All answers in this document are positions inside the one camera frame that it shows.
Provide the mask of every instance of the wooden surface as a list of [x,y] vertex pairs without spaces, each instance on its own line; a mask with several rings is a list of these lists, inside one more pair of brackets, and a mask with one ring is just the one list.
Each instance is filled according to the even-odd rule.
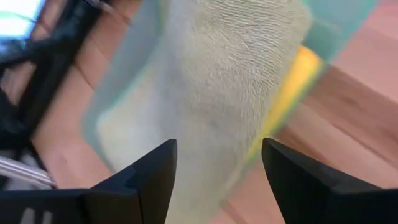
[[[398,2],[380,2],[277,139],[343,172],[392,188],[398,187]],[[48,35],[64,3],[47,0],[35,38]],[[33,139],[61,188],[91,187],[111,175],[82,139],[80,118],[140,1],[113,3],[119,16],[101,16]],[[17,75],[1,83],[14,102],[27,80],[23,74],[32,66],[16,69]],[[283,222],[260,160],[211,221]]]

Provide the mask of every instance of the wooden floor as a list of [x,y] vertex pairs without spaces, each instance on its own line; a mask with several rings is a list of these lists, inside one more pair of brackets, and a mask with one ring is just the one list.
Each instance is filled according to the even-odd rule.
[[[51,30],[64,2],[47,0],[35,38]],[[380,2],[277,139],[343,172],[393,188],[398,187],[398,1]],[[61,188],[91,187],[111,175],[82,139],[80,118],[140,1],[113,3],[119,16],[101,16],[34,137]],[[31,65],[23,65],[18,76],[2,83],[13,101],[18,101],[30,70]],[[211,221],[283,222],[260,160]]]

